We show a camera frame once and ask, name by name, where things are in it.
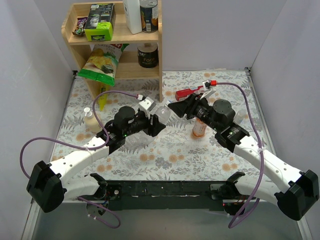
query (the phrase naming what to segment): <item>floral tablecloth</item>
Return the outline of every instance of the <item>floral tablecloth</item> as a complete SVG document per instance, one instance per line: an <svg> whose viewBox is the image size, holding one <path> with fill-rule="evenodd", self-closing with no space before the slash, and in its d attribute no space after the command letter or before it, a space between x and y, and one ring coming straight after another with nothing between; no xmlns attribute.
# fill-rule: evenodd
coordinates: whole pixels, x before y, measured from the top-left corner
<svg viewBox="0 0 320 240"><path fill-rule="evenodd" d="M255 126L265 140L264 128L244 71L164 71L163 96L167 100L175 101L177 90L200 86L201 82L207 79L236 83L244 89ZM139 93L159 100L157 79L118 80L112 89ZM209 98L209 102L213 103L217 99L230 101L236 112L246 109L241 92L233 86L217 86L217 91ZM81 77L77 77L57 138L79 146L88 142L94 134L86 128L83 109L91 106L92 99L86 84ZM118 93L109 94L107 105L103 112L99 112L104 123L113 119L114 114L122 106L138 109L138 100ZM242 171L253 178L258 176L258 170L249 162L217 143L212 129L207 128L203 138L194 137L192 134L194 121L194 119L179 118L172 112L166 129L148 146L140 144L135 149L129 149L124 145L110 156L86 167L74 178L98 173L106 180L223 181L236 171ZM248 116L241 126L256 137ZM51 160L60 159L72 151L74 149L56 144Z"/></svg>

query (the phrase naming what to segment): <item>green chip bag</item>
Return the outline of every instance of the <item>green chip bag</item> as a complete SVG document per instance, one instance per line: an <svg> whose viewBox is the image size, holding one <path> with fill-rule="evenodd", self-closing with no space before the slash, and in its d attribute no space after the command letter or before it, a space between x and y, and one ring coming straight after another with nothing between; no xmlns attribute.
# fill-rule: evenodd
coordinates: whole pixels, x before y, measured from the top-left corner
<svg viewBox="0 0 320 240"><path fill-rule="evenodd" d="M127 43L95 45L78 76L114 86L119 59L128 45Z"/></svg>

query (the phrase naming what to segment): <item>barcode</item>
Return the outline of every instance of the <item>barcode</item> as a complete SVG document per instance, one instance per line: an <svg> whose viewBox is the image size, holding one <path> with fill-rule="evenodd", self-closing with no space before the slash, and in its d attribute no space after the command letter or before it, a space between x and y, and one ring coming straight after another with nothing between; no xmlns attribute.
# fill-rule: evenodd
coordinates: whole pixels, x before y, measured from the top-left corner
<svg viewBox="0 0 320 240"><path fill-rule="evenodd" d="M151 23L146 24L146 31L151 32Z"/></svg>

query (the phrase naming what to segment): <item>wall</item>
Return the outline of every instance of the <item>wall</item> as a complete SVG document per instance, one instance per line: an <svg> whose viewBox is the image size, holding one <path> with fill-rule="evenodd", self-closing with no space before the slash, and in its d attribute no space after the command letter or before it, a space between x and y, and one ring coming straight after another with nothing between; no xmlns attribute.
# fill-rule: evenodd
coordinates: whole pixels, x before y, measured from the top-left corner
<svg viewBox="0 0 320 240"><path fill-rule="evenodd" d="M34 0L72 69L61 36L73 2ZM162 0L163 69L243 69L252 66L286 0Z"/></svg>
<svg viewBox="0 0 320 240"><path fill-rule="evenodd" d="M320 176L320 2L284 5L253 67L252 78L278 156ZM320 238L320 203L306 214Z"/></svg>
<svg viewBox="0 0 320 240"><path fill-rule="evenodd" d="M0 1L0 16L0 239L17 240L31 202L20 149L31 138L56 137L72 72L33 0ZM27 147L26 171L48 162L52 148L43 141Z"/></svg>

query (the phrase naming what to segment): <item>green box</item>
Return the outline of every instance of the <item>green box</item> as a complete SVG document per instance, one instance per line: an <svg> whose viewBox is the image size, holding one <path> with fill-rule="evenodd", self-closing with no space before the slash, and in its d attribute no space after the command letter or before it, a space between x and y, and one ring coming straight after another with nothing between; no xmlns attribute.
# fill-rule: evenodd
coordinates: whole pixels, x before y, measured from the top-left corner
<svg viewBox="0 0 320 240"><path fill-rule="evenodd" d="M115 26L115 4L92 4L84 32L88 41L110 41Z"/></svg>

